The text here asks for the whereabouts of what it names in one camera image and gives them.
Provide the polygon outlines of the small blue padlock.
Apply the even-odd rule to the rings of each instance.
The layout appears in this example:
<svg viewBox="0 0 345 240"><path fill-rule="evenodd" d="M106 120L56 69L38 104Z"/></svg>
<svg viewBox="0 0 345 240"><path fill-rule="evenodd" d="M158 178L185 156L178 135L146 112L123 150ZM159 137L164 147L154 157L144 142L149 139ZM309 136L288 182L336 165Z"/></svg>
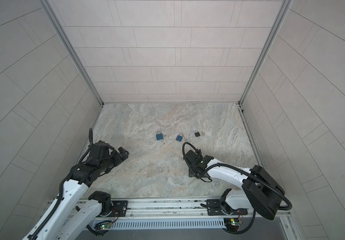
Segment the small blue padlock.
<svg viewBox="0 0 345 240"><path fill-rule="evenodd" d="M186 142L186 138L183 133L179 133L175 140L178 142Z"/></svg>

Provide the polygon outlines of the blue padlock with key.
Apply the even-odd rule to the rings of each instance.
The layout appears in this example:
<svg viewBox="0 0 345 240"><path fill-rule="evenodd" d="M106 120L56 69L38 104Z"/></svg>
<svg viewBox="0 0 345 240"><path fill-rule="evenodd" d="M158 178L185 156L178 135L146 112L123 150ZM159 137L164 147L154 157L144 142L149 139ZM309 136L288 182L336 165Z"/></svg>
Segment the blue padlock with key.
<svg viewBox="0 0 345 240"><path fill-rule="evenodd" d="M156 140L157 141L160 141L160 140L163 140L164 139L164 135L161 131L157 131L156 132Z"/></svg>

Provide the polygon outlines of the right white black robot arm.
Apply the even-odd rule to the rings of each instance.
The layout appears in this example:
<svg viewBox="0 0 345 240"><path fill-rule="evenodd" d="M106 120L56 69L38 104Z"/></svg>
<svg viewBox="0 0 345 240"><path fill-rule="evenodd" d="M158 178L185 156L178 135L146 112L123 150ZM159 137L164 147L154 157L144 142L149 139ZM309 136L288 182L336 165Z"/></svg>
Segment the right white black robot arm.
<svg viewBox="0 0 345 240"><path fill-rule="evenodd" d="M216 210L226 215L238 209L253 209L262 217L273 220L278 211L290 211L293 207L285 196L284 189L262 167L239 168L223 163L212 156L203 156L200 149L191 143L182 144L183 160L188 166L189 176L205 183L213 179L228 182L243 191L226 189L219 199Z"/></svg>

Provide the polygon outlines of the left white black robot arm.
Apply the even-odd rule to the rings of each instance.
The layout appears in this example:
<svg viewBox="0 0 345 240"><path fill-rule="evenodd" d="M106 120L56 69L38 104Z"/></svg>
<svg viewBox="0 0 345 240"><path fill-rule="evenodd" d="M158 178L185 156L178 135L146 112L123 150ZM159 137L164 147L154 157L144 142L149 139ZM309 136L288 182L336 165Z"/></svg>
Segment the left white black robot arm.
<svg viewBox="0 0 345 240"><path fill-rule="evenodd" d="M88 149L61 180L56 199L24 238L74 240L84 229L96 237L106 235L120 216L111 195L95 191L82 208L76 204L95 180L124 162L129 154L124 148L115 149L103 141L94 143L93 131L89 130Z"/></svg>

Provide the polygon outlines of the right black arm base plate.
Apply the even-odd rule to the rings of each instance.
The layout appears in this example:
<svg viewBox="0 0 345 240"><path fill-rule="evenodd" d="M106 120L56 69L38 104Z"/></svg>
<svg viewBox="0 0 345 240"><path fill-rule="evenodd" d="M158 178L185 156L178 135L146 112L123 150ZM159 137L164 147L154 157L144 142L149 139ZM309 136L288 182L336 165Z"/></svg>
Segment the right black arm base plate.
<svg viewBox="0 0 345 240"><path fill-rule="evenodd" d="M218 199L207 199L205 208L209 216L246 216L248 209L231 210L229 214L222 210L220 201Z"/></svg>

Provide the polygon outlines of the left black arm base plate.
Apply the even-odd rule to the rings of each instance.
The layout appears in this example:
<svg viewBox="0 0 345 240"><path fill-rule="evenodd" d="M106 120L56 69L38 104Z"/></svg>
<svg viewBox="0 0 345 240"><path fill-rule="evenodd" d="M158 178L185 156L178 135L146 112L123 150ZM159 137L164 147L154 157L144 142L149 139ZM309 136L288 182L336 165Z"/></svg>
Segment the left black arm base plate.
<svg viewBox="0 0 345 240"><path fill-rule="evenodd" d="M100 212L99 217L125 217L128 203L128 201L111 201L110 204L108 202L102 203L102 211Z"/></svg>

